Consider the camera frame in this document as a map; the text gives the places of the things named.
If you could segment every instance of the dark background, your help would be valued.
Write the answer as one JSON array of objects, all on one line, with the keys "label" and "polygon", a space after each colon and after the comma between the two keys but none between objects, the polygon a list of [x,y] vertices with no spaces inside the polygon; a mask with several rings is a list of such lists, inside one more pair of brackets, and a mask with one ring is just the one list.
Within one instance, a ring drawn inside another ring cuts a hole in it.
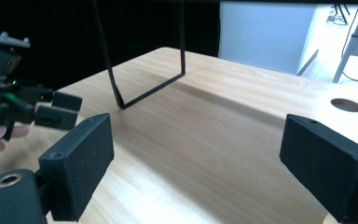
[{"label": "dark background", "polygon": [[[179,48],[177,3],[99,0],[112,65]],[[185,3],[186,50],[217,56],[219,3]],[[0,0],[0,32],[29,37],[10,75],[58,89],[106,69],[90,0]]]}]

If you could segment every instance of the black metal frame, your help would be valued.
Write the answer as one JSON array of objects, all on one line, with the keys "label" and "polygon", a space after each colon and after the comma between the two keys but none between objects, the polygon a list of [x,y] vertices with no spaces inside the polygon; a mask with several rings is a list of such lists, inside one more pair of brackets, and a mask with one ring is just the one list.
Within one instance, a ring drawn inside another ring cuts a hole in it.
[{"label": "black metal frame", "polygon": [[171,83],[173,83],[174,81],[176,81],[177,79],[179,79],[185,75],[185,73],[186,73],[185,16],[184,16],[184,0],[181,0],[179,3],[179,45],[180,45],[180,58],[181,58],[181,73],[176,75],[175,77],[172,77],[171,79],[161,83],[160,85],[156,86],[155,88],[151,89],[150,91],[147,91],[147,92],[141,94],[140,96],[136,97],[135,99],[133,99],[127,103],[124,103],[124,100],[121,97],[120,91],[118,90],[118,87],[117,87],[117,84],[115,81],[115,76],[114,76],[113,70],[112,70],[112,64],[111,64],[111,61],[109,58],[109,54],[107,52],[107,44],[106,44],[106,39],[105,39],[104,32],[103,32],[103,26],[102,26],[102,22],[101,22],[100,13],[98,10],[97,0],[90,0],[90,1],[92,4],[92,7],[93,7],[94,19],[97,24],[97,29],[98,29],[101,47],[102,47],[102,51],[103,51],[103,59],[106,64],[106,68],[107,68],[107,71],[109,74],[110,82],[112,84],[113,92],[115,93],[116,102],[117,102],[118,107],[120,107],[121,109],[126,109],[126,108],[142,101],[144,98],[155,93],[156,91],[159,91],[162,88],[170,85]]}]

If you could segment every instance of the white wall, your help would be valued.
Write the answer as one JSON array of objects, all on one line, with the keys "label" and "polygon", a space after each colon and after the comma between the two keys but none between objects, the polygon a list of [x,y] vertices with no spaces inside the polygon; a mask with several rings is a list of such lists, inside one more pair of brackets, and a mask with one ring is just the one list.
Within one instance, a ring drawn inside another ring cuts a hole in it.
[{"label": "white wall", "polygon": [[316,7],[222,2],[219,57],[297,74],[317,49],[314,43],[309,45]]}]

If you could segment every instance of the wood grain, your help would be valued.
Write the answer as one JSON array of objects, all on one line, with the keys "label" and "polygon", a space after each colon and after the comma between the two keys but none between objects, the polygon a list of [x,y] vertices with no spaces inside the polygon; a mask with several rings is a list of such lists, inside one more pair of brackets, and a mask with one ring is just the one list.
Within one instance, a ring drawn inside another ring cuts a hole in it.
[{"label": "wood grain", "polygon": [[[116,66],[124,100],[176,75],[179,62],[164,48]],[[317,119],[358,142],[358,113],[330,104],[358,102],[358,91],[191,52],[186,65],[185,77],[126,110],[106,72],[63,89],[83,97],[79,120],[112,117],[115,160],[80,223],[322,223],[327,211],[280,162],[284,119]],[[0,174],[36,170],[63,135],[33,127],[0,153]]]}]

